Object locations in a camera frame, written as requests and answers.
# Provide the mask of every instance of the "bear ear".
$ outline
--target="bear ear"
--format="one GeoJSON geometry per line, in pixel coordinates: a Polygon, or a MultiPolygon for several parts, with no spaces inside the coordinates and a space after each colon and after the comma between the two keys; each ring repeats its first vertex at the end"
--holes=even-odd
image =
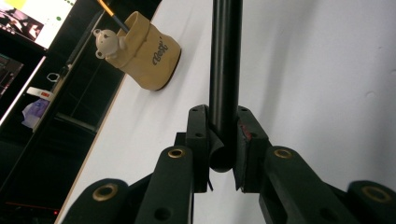
{"type": "Polygon", "coordinates": [[[92,32],[93,32],[93,35],[94,35],[94,36],[98,36],[98,35],[100,34],[101,30],[95,29],[95,30],[93,30],[92,32]]]}
{"type": "Polygon", "coordinates": [[[97,50],[95,54],[96,54],[96,58],[98,58],[98,59],[104,59],[105,58],[105,55],[99,50],[97,50]]]}

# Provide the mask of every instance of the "bear figurine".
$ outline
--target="bear figurine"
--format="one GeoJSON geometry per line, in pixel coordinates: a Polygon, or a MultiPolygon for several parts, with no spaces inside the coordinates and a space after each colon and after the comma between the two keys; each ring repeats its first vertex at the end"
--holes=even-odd
{"type": "Polygon", "coordinates": [[[96,57],[98,59],[117,58],[117,50],[125,49],[124,36],[118,37],[116,33],[111,30],[93,30],[93,35],[96,37],[96,57]]]}

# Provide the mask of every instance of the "black mechanical arm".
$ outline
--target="black mechanical arm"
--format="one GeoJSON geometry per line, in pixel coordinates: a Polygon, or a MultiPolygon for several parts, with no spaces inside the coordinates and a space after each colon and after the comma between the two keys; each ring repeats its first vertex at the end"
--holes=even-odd
{"type": "Polygon", "coordinates": [[[396,223],[396,193],[356,181],[347,192],[315,174],[287,147],[274,147],[253,114],[238,106],[242,0],[214,0],[209,106],[189,112],[151,175],[128,186],[87,187],[64,223],[192,223],[193,194],[207,191],[209,167],[233,169],[235,186],[258,193],[266,223],[396,223]]]}

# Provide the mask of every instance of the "black cabinet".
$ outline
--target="black cabinet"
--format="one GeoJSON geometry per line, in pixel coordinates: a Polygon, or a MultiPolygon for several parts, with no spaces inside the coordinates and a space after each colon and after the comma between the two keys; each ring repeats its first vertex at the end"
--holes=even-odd
{"type": "MultiPolygon", "coordinates": [[[[152,18],[159,1],[109,1],[124,20],[133,11],[152,18]]],[[[96,1],[77,1],[30,86],[62,85],[35,132],[21,111],[38,97],[24,94],[0,129],[0,222],[18,218],[52,220],[61,209],[124,74],[95,57],[93,28],[117,31],[96,1]]]]}

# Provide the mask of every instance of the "screw hole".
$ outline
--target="screw hole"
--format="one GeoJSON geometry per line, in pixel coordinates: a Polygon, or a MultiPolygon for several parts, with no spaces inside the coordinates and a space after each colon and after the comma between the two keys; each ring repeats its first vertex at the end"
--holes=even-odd
{"type": "Polygon", "coordinates": [[[180,158],[180,157],[184,156],[184,154],[185,154],[184,150],[178,149],[178,148],[172,149],[168,152],[168,156],[170,158],[174,158],[174,159],[180,158]]]}
{"type": "Polygon", "coordinates": [[[282,159],[290,159],[293,156],[293,154],[285,148],[275,150],[274,154],[282,159]]]}
{"type": "Polygon", "coordinates": [[[93,192],[92,197],[97,202],[107,201],[116,196],[118,189],[119,188],[116,184],[109,183],[96,189],[93,192]]]}
{"type": "Polygon", "coordinates": [[[366,197],[378,203],[388,203],[392,200],[389,194],[375,186],[365,186],[361,188],[361,191],[366,197]]]}

